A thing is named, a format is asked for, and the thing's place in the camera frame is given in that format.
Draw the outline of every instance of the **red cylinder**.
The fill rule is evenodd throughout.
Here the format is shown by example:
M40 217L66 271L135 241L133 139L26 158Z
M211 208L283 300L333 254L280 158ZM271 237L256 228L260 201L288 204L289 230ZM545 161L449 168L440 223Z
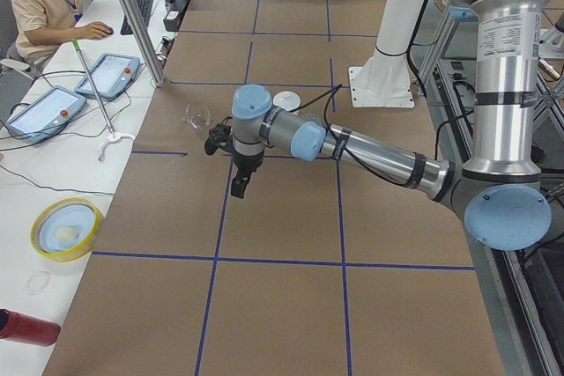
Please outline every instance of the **red cylinder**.
M0 309L0 339L46 347L55 343L61 327L26 314Z

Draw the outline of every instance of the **t-shirt sleeve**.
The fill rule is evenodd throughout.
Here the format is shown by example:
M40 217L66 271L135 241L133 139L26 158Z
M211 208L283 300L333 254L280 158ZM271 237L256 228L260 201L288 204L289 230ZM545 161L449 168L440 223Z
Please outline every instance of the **t-shirt sleeve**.
M20 31L32 31L47 26L47 15L40 0L11 0L11 7Z

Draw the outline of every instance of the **person's arm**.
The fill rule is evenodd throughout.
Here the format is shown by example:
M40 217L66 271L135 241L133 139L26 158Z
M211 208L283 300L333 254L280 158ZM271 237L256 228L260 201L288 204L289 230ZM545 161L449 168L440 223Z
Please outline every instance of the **person's arm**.
M91 22L86 26L74 26L72 28L37 28L24 31L27 39L34 46L59 45L72 39L101 39L112 33L109 26L103 22Z

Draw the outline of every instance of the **tablet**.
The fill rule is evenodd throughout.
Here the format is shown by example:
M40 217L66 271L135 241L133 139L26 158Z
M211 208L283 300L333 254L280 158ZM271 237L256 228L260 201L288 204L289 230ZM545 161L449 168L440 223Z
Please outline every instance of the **tablet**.
M100 97L113 100L123 93L137 75L140 63L139 59L133 56L104 53L90 69ZM85 96L94 95L87 77L82 78L74 91Z
M86 104L86 99L55 85L36 101L6 122L13 135L40 143L60 132Z

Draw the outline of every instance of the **yellow tape roll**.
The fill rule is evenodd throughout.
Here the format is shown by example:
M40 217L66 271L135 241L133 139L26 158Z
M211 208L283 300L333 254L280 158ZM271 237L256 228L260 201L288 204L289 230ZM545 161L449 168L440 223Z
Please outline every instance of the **yellow tape roll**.
M77 205L85 206L93 213L93 224L88 234L76 246L73 246L69 249L64 249L63 251L57 252L47 251L44 247L41 246L41 230L43 229L43 226L57 212L64 210L67 207ZM70 262L72 260L76 260L77 258L82 257L86 253L92 251L94 243L96 242L96 232L98 231L98 228L100 227L103 220L104 216L102 215L100 210L98 210L96 206L94 206L87 200L84 200L82 198L67 198L65 200L61 200L60 202L52 204L51 206L46 208L37 217L37 219L35 219L31 231L31 242L33 249L39 254L42 254L45 257L56 262Z

